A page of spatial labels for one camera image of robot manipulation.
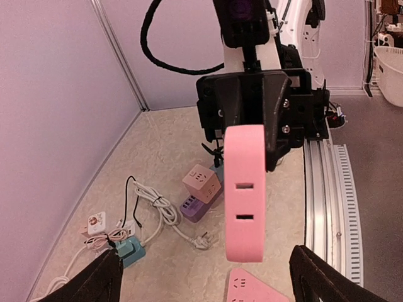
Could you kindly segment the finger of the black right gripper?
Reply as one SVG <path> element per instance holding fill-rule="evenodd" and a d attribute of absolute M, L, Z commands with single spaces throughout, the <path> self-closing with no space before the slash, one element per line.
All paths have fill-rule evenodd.
<path fill-rule="evenodd" d="M 215 93 L 223 115 L 223 131 L 241 122 L 242 94 L 238 77 L 219 77 L 215 81 Z"/>
<path fill-rule="evenodd" d="M 264 72 L 262 83 L 265 168 L 267 172 L 273 172 L 278 161 L 291 149 L 287 139 L 278 139 L 290 79 L 282 70 L 271 70 Z"/>

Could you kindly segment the blue charger with black cable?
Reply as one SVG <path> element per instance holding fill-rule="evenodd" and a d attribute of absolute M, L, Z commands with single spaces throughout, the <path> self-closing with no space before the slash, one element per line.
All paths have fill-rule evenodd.
<path fill-rule="evenodd" d="M 216 141 L 217 147 L 215 149 L 210 149 L 204 143 L 201 143 L 203 149 L 213 156 L 213 164 L 215 168 L 224 167 L 224 147 L 219 145 L 219 141 Z"/>

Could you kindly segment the pink cube socket adapter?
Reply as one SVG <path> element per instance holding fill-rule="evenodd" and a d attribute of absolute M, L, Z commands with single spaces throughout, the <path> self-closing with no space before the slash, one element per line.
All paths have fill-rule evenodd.
<path fill-rule="evenodd" d="M 222 188 L 216 172 L 196 164 L 183 178 L 183 184 L 191 196 L 208 204 Z"/>

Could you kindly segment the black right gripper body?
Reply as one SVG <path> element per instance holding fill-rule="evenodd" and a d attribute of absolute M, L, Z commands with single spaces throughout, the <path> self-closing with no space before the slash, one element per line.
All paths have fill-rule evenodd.
<path fill-rule="evenodd" d="M 223 115 L 215 93 L 219 77 L 238 77 L 241 82 L 242 108 L 239 125 L 263 125 L 263 75 L 264 72 L 234 72 L 203 76 L 196 82 L 198 114 L 201 128 L 208 142 L 218 140 L 224 132 Z M 304 69 L 282 69 L 290 79 L 289 95 L 283 103 L 281 129 L 278 139 L 287 139 L 290 148 L 299 148 L 304 140 L 323 140 L 316 137 L 314 128 L 315 96 L 312 76 Z"/>

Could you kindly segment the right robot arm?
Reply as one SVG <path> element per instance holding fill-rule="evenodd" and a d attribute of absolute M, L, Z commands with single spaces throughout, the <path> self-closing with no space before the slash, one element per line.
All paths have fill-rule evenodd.
<path fill-rule="evenodd" d="M 147 41 L 159 7 L 149 6 L 140 32 L 144 55 L 156 66 L 197 76 L 197 108 L 225 172 L 271 172 L 291 149 L 327 139 L 330 92 L 318 59 L 323 1 L 215 1 L 224 62 L 189 70 L 153 56 Z"/>

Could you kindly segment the small white cube charger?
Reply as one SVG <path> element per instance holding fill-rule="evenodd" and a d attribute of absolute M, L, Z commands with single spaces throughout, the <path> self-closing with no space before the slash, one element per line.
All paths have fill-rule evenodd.
<path fill-rule="evenodd" d="M 116 247 L 116 242 L 125 240 L 128 237 L 128 231 L 124 228 L 116 228 L 109 233 L 102 233 L 87 239 L 84 244 L 89 250 L 101 250 L 105 245 Z"/>

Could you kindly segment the pink charger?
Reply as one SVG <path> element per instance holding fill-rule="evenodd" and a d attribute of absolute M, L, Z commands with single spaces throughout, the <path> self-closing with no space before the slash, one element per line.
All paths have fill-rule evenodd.
<path fill-rule="evenodd" d="M 224 137 L 225 250 L 230 262 L 262 262 L 266 223 L 263 125 L 230 126 Z"/>

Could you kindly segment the purple power strip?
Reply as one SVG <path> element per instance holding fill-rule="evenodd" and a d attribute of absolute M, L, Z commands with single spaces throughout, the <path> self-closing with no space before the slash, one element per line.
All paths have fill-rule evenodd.
<path fill-rule="evenodd" d="M 211 204 L 206 204 L 194 196 L 186 198 L 179 207 L 182 215 L 192 223 L 197 223 L 210 209 Z"/>

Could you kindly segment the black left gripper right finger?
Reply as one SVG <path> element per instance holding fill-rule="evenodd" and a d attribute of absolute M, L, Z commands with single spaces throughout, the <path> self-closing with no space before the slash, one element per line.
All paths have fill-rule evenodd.
<path fill-rule="evenodd" d="M 383 301 L 350 281 L 304 245 L 293 248 L 289 260 L 296 301 Z"/>

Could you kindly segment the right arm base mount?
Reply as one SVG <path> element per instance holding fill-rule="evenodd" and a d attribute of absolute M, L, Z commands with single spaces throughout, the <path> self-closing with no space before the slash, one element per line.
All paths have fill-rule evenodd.
<path fill-rule="evenodd" d="M 340 128 L 345 125 L 346 117 L 341 105 L 330 101 L 330 91 L 326 88 L 313 91 L 314 128 L 318 139 L 328 139 L 329 129 Z"/>

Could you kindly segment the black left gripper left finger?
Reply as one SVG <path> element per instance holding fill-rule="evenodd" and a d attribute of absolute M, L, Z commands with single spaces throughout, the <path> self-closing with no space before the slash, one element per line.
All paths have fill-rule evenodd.
<path fill-rule="evenodd" d="M 119 302 L 123 262 L 117 250 L 103 252 L 67 284 L 41 298 L 45 302 Z"/>

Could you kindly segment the teal power strip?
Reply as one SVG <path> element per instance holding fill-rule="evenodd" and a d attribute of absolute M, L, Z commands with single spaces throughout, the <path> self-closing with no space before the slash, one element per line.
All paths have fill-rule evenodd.
<path fill-rule="evenodd" d="M 190 237 L 179 229 L 181 215 L 177 207 L 167 198 L 153 187 L 145 186 L 137 181 L 134 182 L 134 185 L 136 187 L 137 199 L 142 198 L 148 201 L 151 207 L 157 210 L 159 221 L 154 233 L 144 240 L 138 239 L 132 231 L 126 230 L 125 238 L 117 241 L 116 249 L 124 268 L 127 268 L 145 256 L 145 246 L 161 232 L 164 225 L 171 227 L 194 248 L 198 250 L 208 250 L 210 248 L 211 240 L 207 233 L 197 237 Z"/>

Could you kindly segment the white cube socket adapter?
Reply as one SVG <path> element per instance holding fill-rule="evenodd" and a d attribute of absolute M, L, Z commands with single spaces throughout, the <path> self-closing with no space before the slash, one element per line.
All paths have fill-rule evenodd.
<path fill-rule="evenodd" d="M 106 212 L 102 211 L 91 215 L 86 225 L 84 225 L 79 233 L 86 238 L 90 238 L 96 235 L 100 235 L 106 231 Z"/>

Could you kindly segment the pink triangular power strip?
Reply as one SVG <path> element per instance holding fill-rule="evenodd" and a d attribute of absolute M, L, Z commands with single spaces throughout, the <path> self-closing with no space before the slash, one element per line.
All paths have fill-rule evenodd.
<path fill-rule="evenodd" d="M 241 268 L 229 274 L 226 302 L 287 302 L 289 299 Z"/>

